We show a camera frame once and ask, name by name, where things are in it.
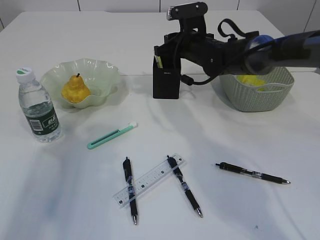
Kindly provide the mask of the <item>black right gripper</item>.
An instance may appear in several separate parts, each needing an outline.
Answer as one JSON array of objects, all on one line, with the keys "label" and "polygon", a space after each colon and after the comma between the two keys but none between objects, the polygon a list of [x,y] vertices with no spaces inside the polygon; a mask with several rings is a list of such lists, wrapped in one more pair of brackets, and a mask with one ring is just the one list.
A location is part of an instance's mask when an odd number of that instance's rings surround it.
[{"label": "black right gripper", "polygon": [[220,75],[248,75],[246,66],[250,35],[243,33],[231,19],[224,19],[243,39],[229,35],[227,42],[214,39],[214,35],[206,33],[203,16],[183,18],[179,20],[180,32],[164,36],[164,44],[154,46],[154,54],[161,57],[163,68],[173,68],[178,78],[181,75],[180,58],[193,62],[203,68],[211,78]]}]

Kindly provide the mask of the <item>blue black right robot arm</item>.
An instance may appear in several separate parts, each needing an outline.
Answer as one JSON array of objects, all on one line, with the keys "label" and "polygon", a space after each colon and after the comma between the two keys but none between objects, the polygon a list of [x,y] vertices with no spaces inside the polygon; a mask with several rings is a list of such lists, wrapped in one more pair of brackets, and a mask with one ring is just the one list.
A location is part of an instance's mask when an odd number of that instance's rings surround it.
[{"label": "blue black right robot arm", "polygon": [[226,42],[207,32],[204,16],[182,18],[180,31],[168,34],[164,44],[155,46],[163,67],[173,69],[181,79],[181,59],[202,67],[210,80],[221,75],[266,75],[275,67],[317,68],[320,65],[318,30],[272,38],[258,31],[243,32],[229,18],[222,20],[233,33],[218,26]]}]

